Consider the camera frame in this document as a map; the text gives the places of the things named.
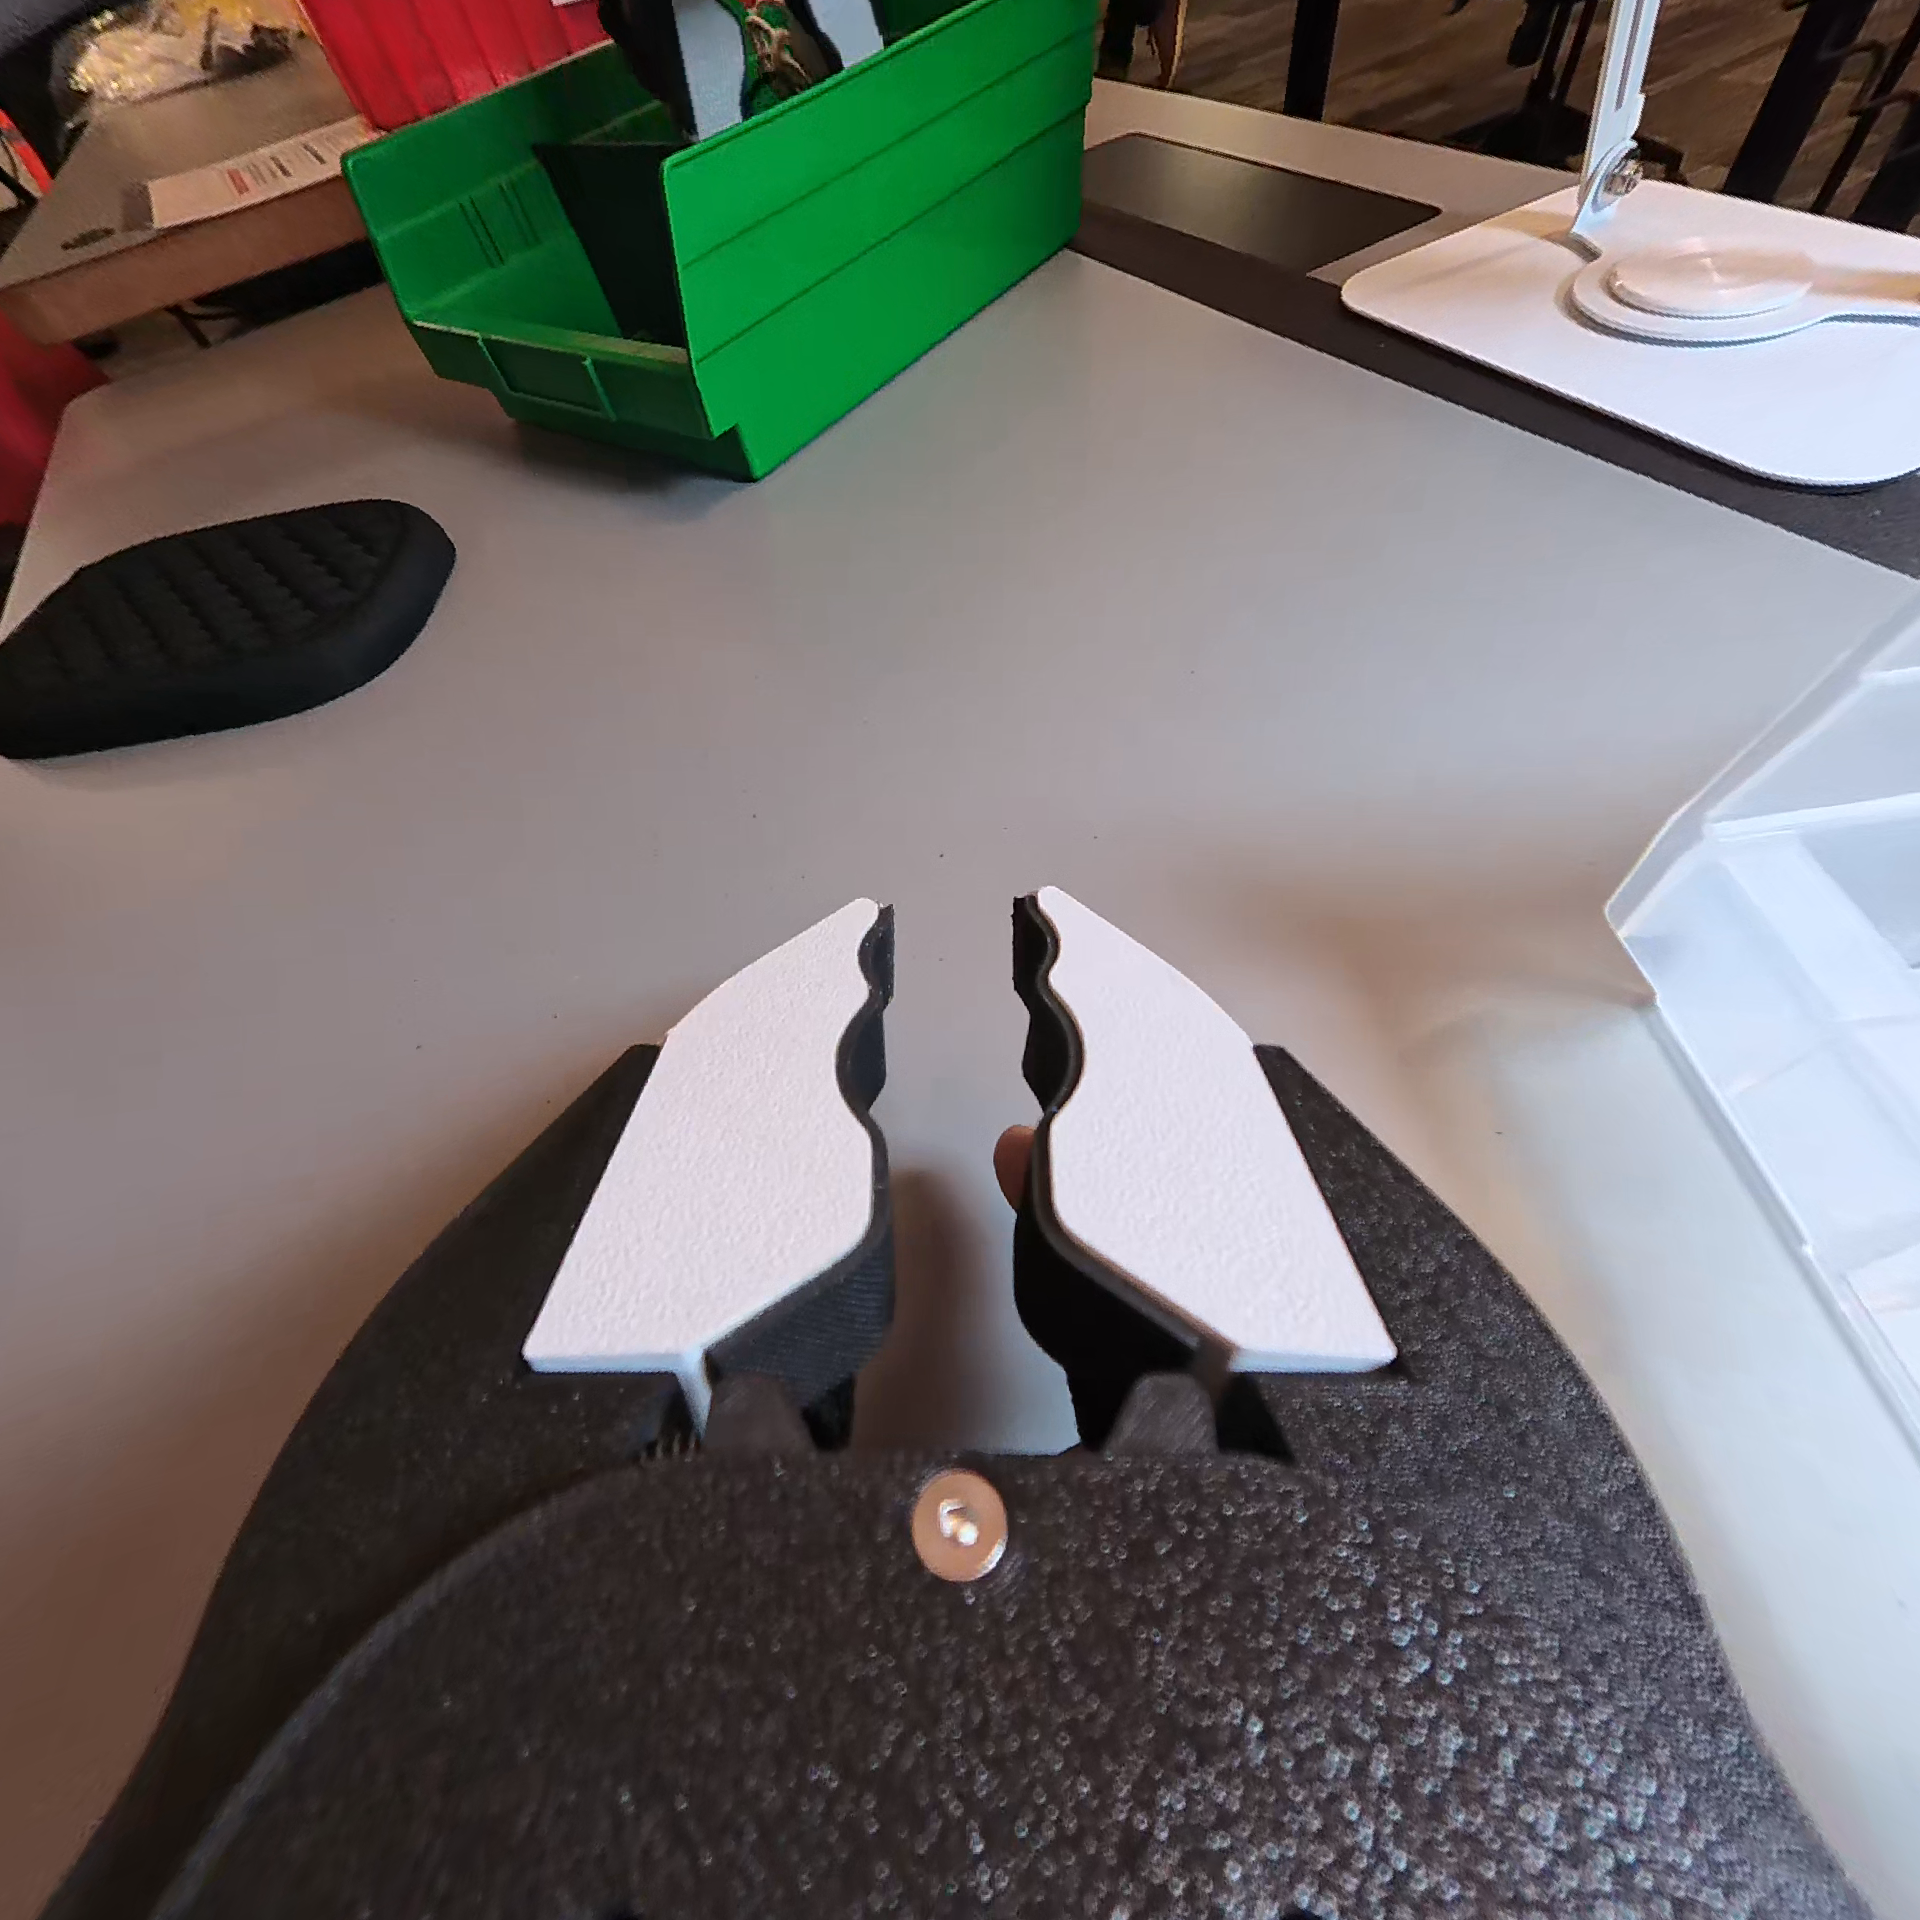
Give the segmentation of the grey side table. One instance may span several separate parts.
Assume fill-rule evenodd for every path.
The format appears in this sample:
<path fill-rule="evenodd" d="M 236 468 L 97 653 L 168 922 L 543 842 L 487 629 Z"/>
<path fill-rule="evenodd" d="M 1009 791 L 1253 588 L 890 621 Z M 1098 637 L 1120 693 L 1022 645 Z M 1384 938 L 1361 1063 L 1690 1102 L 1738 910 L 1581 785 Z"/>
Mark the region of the grey side table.
<path fill-rule="evenodd" d="M 130 211 L 148 182 L 246 157 L 274 140 L 347 121 L 347 114 L 347 92 L 315 42 L 239 80 L 105 107 L 6 253 L 6 319 L 33 341 L 75 341 L 365 245 L 365 222 L 337 170 L 175 229 L 139 226 Z"/>

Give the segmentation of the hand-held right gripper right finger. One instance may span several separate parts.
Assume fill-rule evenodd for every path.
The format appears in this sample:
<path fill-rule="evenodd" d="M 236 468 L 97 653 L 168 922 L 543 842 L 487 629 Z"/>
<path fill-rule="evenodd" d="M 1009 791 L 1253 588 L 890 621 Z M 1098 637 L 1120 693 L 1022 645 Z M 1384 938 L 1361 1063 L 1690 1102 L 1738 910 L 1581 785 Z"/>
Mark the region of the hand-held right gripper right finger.
<path fill-rule="evenodd" d="M 1089 1449 L 1143 1381 L 1199 1449 L 1271 1449 L 1253 1381 L 1377 1375 L 1395 1345 L 1253 1035 L 1068 897 L 1013 899 L 1022 1083 L 1039 1102 L 1013 1209 L 1013 1301 Z"/>

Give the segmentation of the wooden instruction board stand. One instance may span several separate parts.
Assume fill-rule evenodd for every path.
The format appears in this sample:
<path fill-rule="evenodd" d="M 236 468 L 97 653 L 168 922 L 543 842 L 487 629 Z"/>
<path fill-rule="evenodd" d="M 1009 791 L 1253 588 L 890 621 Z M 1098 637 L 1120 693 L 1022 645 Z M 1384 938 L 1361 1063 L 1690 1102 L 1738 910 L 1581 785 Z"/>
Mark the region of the wooden instruction board stand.
<path fill-rule="evenodd" d="M 1920 465 L 1920 245 L 1640 182 L 1656 0 L 1614 4 L 1577 188 L 1342 280 L 1339 299 L 1594 414 L 1795 487 Z"/>

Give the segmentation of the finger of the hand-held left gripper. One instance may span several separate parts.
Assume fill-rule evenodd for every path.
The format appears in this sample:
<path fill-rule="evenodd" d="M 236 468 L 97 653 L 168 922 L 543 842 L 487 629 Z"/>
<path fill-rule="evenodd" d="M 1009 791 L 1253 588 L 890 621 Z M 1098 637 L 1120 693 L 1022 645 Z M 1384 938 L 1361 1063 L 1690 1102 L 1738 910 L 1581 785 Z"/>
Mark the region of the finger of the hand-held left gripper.
<path fill-rule="evenodd" d="M 781 4 L 807 78 L 836 78 L 853 65 L 881 53 L 875 0 L 785 0 Z"/>
<path fill-rule="evenodd" d="M 687 145 L 743 121 L 747 36 L 720 0 L 603 0 L 601 26 Z"/>

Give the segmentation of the red plastic bin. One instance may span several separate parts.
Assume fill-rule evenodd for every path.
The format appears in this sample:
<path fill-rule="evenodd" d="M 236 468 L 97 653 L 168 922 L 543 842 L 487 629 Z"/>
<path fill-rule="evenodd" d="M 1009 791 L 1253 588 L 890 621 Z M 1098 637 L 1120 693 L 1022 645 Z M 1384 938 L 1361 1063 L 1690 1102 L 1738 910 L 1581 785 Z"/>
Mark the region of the red plastic bin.
<path fill-rule="evenodd" d="M 352 107 L 397 131 L 543 70 L 592 43 L 592 0 L 301 0 Z"/>

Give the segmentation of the black pouch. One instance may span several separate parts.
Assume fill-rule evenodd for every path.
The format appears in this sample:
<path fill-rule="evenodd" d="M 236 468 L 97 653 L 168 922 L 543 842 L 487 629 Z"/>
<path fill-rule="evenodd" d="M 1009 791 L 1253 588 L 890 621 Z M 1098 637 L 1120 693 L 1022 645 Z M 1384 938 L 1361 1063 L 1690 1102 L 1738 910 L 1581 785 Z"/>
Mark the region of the black pouch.
<path fill-rule="evenodd" d="M 246 732 L 383 676 L 457 542 L 407 501 L 333 501 L 125 546 L 0 645 L 0 752 L 90 759 Z"/>

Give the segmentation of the green plastic bin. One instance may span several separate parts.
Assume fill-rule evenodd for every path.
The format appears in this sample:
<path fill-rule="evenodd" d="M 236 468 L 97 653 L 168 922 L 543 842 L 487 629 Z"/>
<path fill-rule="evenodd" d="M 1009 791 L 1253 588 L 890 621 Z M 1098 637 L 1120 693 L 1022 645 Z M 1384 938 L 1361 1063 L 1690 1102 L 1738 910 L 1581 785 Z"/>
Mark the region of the green plastic bin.
<path fill-rule="evenodd" d="M 425 360 L 516 423 L 764 478 L 1055 255 L 1081 217 L 1094 4 L 877 4 L 881 53 L 664 166 L 687 348 L 625 338 L 533 152 L 671 145 L 622 49 L 347 152 Z"/>

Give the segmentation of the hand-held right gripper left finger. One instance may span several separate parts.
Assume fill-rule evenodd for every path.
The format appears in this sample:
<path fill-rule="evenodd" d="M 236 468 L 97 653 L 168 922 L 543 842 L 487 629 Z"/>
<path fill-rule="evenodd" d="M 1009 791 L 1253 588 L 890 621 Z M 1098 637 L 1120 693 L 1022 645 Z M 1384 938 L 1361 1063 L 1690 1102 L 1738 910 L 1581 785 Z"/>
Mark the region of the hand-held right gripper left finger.
<path fill-rule="evenodd" d="M 890 1324 L 881 1004 L 890 910 L 853 897 L 712 985 L 648 1053 L 554 1286 L 540 1375 L 664 1375 L 692 1429 L 732 1375 L 796 1408 Z"/>

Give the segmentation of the red tote bag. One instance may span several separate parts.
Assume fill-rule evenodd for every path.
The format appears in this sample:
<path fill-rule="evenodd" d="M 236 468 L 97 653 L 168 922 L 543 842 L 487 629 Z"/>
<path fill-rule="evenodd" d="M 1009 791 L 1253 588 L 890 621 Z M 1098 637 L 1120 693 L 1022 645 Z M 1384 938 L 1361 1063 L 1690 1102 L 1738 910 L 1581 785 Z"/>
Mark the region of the red tote bag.
<path fill-rule="evenodd" d="M 105 375 L 70 341 L 33 341 L 0 319 L 0 524 L 28 528 L 61 412 Z"/>

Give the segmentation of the clear plastic bin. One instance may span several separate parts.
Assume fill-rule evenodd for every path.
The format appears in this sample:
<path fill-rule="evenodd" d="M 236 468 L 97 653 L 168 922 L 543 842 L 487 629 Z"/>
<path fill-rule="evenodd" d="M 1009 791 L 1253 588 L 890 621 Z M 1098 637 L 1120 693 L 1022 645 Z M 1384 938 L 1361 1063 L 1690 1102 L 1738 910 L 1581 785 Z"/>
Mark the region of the clear plastic bin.
<path fill-rule="evenodd" d="M 1920 1431 L 1920 621 L 1845 653 L 1603 904 L 1670 1053 Z"/>

